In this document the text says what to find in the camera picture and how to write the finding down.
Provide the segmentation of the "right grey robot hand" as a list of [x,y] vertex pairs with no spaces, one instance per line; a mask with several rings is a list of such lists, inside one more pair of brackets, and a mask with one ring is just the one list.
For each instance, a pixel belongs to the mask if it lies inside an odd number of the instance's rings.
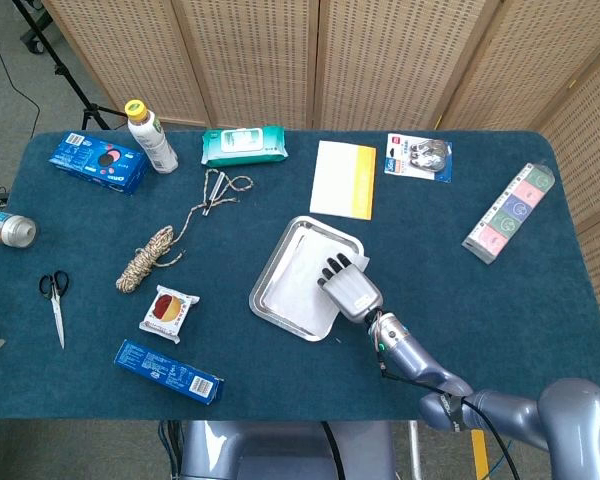
[[345,318],[356,324],[370,325],[383,306],[380,290],[344,254],[329,257],[326,263],[317,280],[318,286]]

